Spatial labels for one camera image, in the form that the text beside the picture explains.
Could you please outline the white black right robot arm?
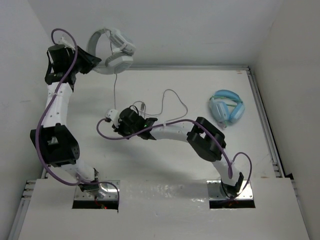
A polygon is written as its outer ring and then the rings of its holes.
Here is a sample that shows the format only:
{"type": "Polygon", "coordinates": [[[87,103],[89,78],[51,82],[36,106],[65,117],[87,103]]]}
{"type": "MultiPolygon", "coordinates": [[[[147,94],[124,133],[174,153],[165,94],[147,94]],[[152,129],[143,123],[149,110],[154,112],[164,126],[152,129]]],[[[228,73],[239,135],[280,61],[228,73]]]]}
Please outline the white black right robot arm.
{"type": "Polygon", "coordinates": [[[143,140],[174,140],[188,143],[203,160],[211,162],[221,177],[221,187],[228,197],[235,197],[244,176],[225,152],[225,135],[204,117],[161,123],[157,118],[144,118],[131,108],[106,112],[114,132],[125,139],[138,136],[143,140]]]}

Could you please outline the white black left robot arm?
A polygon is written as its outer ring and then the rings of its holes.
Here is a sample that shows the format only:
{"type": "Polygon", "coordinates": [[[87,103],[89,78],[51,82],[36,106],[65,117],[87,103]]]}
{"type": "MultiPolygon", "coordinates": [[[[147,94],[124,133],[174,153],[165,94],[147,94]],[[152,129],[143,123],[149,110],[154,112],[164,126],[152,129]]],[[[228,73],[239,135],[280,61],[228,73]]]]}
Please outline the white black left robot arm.
{"type": "Polygon", "coordinates": [[[82,192],[93,194],[100,189],[98,171],[79,159],[80,147],[67,127],[67,114],[77,73],[89,73],[101,59],[80,47],[72,49],[64,44],[49,47],[46,55],[46,107],[40,124],[31,130],[30,139],[46,167],[66,171],[76,179],[75,185],[82,192]]]}

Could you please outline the white grey headphones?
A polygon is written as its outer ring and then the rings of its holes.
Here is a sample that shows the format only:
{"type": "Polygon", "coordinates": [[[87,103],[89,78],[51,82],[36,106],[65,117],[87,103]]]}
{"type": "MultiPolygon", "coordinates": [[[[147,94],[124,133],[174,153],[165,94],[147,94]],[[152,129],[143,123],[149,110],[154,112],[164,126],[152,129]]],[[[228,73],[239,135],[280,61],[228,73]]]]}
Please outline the white grey headphones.
{"type": "Polygon", "coordinates": [[[97,55],[98,41],[106,35],[111,44],[111,55],[105,61],[100,61],[93,70],[102,75],[117,75],[126,71],[133,64],[136,46],[133,41],[117,28],[100,28],[89,38],[86,51],[92,56],[97,55]]]}

